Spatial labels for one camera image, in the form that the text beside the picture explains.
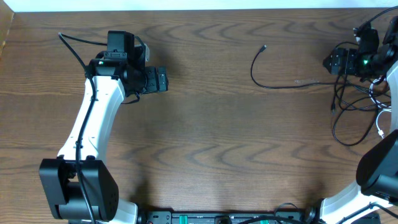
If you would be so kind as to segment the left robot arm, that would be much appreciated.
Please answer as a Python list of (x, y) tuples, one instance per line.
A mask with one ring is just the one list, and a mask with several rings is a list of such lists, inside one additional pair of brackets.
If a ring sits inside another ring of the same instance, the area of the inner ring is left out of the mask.
[(146, 66), (150, 50), (136, 35), (111, 30), (101, 51), (82, 63), (83, 101), (56, 158), (43, 159), (39, 176), (52, 216), (69, 223), (143, 223), (135, 203), (119, 196), (106, 167), (114, 119), (126, 98), (168, 90), (165, 67)]

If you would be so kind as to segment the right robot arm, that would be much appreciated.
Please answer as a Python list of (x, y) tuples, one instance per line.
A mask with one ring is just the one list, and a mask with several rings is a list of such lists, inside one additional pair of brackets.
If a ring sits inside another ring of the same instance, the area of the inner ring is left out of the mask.
[(354, 29), (358, 49), (335, 48), (323, 60), (333, 75), (384, 78), (391, 93), (390, 133), (360, 160), (356, 180), (336, 195), (309, 208), (305, 223), (353, 223), (397, 205), (397, 18), (383, 40), (369, 21)]

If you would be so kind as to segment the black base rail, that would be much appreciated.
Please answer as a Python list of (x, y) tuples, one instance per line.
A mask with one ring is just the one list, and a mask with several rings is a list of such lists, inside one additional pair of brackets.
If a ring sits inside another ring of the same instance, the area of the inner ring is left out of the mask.
[(137, 224), (237, 224), (262, 218), (258, 223), (324, 223), (315, 208), (303, 210), (292, 203), (283, 203), (273, 211), (192, 212), (172, 209), (139, 210)]

